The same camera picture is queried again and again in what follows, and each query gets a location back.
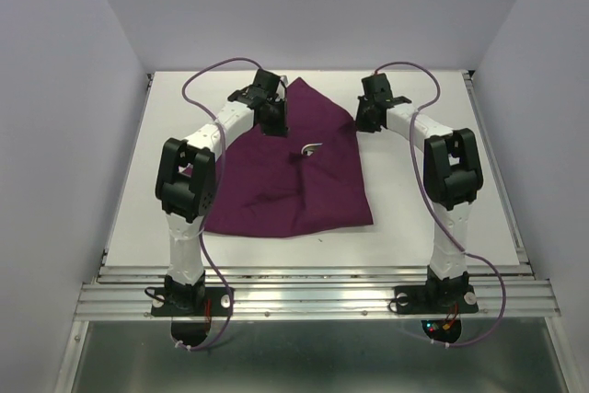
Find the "steel instrument tray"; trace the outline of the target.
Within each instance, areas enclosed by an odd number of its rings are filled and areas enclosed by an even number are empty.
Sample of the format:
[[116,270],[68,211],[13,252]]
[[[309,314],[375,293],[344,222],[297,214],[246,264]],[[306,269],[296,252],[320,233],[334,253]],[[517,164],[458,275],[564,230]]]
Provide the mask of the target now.
[[301,149],[302,156],[311,156],[313,155],[319,148],[321,147],[321,143],[317,144],[306,144]]

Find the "purple cloth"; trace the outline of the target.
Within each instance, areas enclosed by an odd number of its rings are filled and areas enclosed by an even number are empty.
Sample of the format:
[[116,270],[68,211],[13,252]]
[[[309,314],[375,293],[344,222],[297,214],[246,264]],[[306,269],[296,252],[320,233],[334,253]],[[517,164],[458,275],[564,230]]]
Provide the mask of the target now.
[[[227,148],[207,232],[284,238],[373,223],[350,113],[302,78],[287,98],[286,137],[255,127]],[[313,155],[301,155],[317,143]]]

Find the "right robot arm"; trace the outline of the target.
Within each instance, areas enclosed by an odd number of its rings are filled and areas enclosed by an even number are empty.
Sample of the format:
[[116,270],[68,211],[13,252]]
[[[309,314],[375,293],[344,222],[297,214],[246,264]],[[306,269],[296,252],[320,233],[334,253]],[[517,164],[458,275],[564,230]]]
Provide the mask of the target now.
[[476,135],[446,126],[422,114],[408,98],[394,96],[383,73],[363,78],[362,86],[356,129],[387,129],[409,142],[418,187],[434,222],[429,273],[436,280],[424,286],[423,299],[428,307],[444,310],[456,301],[456,288],[447,280],[468,271],[468,219],[484,181]]

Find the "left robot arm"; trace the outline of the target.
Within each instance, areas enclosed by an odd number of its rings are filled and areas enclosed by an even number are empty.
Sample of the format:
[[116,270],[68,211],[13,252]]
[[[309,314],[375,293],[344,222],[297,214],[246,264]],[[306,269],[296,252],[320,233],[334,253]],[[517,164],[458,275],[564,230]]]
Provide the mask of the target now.
[[254,127],[267,136],[288,134],[287,79],[259,69],[252,83],[233,92],[217,113],[195,105],[211,120],[183,139],[165,141],[155,189],[167,217],[170,245],[165,287],[186,314],[204,305],[202,231],[220,186],[225,152]]

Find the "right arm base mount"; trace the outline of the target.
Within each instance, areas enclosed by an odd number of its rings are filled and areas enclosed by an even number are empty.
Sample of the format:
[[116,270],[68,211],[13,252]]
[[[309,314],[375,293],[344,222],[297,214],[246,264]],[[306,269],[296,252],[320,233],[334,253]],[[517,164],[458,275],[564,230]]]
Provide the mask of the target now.
[[461,314],[479,312],[474,287],[467,271],[454,278],[438,278],[427,268],[422,285],[397,285],[387,309],[401,316],[425,316],[422,330],[434,343],[457,344],[462,332]]

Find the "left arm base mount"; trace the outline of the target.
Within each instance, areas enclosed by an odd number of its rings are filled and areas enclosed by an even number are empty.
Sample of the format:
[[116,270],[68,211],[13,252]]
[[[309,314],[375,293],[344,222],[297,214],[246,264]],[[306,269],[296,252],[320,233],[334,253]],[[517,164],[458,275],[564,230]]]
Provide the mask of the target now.
[[169,275],[162,287],[147,286],[150,315],[169,318],[176,348],[187,352],[209,350],[225,335],[234,313],[234,288],[208,287],[204,272],[195,284],[182,284]]

